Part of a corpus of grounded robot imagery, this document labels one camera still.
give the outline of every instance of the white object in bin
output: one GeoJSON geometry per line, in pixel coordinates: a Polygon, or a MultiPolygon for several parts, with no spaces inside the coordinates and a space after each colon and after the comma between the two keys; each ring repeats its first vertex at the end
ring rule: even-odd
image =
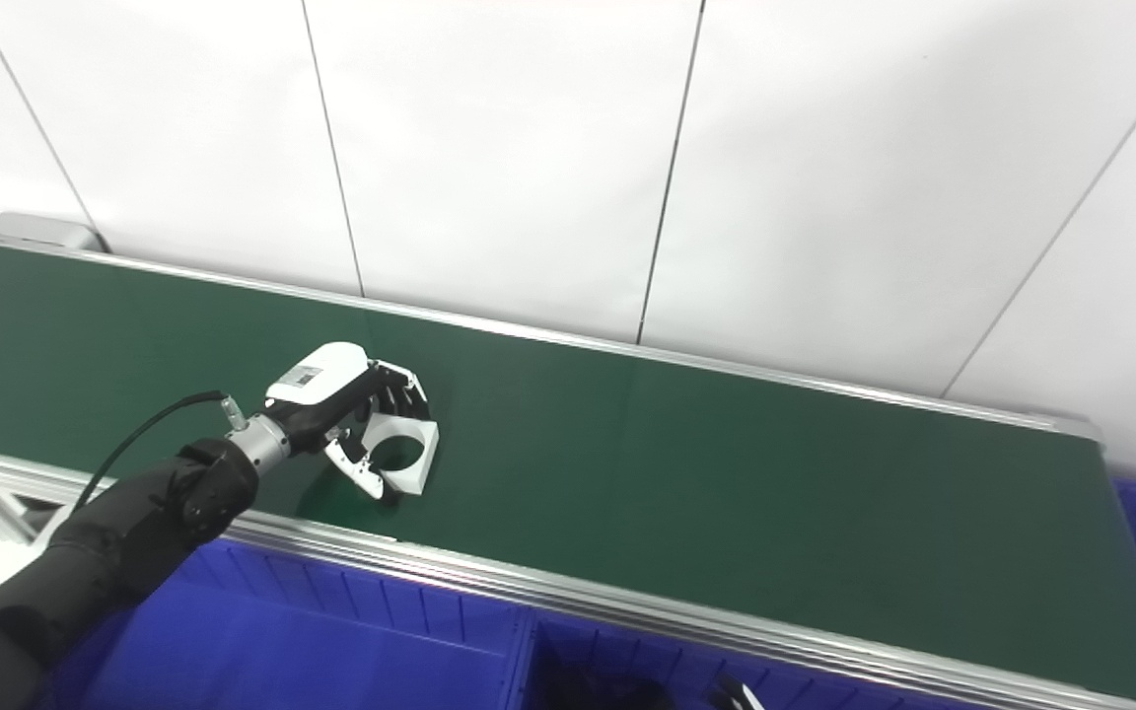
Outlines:
{"type": "Polygon", "coordinates": [[[376,445],[393,436],[408,436],[423,444],[423,453],[415,463],[399,468],[396,471],[379,471],[401,493],[423,495],[423,486],[428,481],[428,468],[432,467],[432,456],[437,452],[437,423],[393,417],[375,412],[366,424],[362,433],[362,445],[367,451],[375,451],[376,445]]]}

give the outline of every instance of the label sticker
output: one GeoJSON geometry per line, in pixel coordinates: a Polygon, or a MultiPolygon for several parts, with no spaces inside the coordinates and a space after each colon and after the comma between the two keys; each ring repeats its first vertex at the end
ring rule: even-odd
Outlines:
{"type": "Polygon", "coordinates": [[[278,384],[306,386],[312,378],[318,377],[318,373],[320,371],[324,371],[324,369],[311,368],[308,365],[296,365],[295,368],[287,370],[283,377],[279,377],[278,384]]]}

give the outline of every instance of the white plastic part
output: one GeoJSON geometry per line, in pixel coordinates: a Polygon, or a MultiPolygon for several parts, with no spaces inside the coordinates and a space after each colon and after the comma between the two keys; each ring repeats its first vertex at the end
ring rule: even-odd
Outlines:
{"type": "Polygon", "coordinates": [[[370,451],[367,451],[366,456],[362,456],[361,461],[353,462],[344,450],[341,448],[340,440],[334,438],[327,448],[324,449],[324,453],[331,459],[335,467],[340,469],[340,473],[350,477],[350,481],[357,484],[357,488],[365,490],[367,495],[379,500],[384,498],[384,479],[379,477],[378,474],[370,470],[370,451]]]}
{"type": "Polygon", "coordinates": [[[369,361],[361,345],[328,342],[284,373],[266,390],[266,398],[296,404],[318,404],[356,381],[367,368],[369,361]]]}
{"type": "Polygon", "coordinates": [[[379,473],[401,493],[423,495],[433,454],[437,452],[437,423],[376,412],[370,415],[370,421],[366,424],[366,431],[362,433],[362,445],[367,451],[375,451],[379,442],[393,436],[410,436],[410,438],[419,441],[419,444],[423,444],[423,453],[409,467],[379,473]]]}

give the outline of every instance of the black robotic arm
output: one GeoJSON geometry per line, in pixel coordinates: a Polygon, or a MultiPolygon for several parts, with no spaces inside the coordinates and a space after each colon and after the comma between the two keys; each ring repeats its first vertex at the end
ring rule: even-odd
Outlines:
{"type": "MultiPolygon", "coordinates": [[[[0,709],[31,705],[47,670],[92,626],[143,601],[247,511],[262,474],[324,450],[346,415],[373,409],[428,418],[414,374],[367,360],[353,343],[327,343],[270,386],[265,409],[248,421],[236,415],[224,438],[185,445],[77,508],[45,551],[0,585],[0,709]]],[[[378,477],[368,452],[350,463],[378,477]]],[[[377,490],[395,499],[383,479],[377,490]]]]}

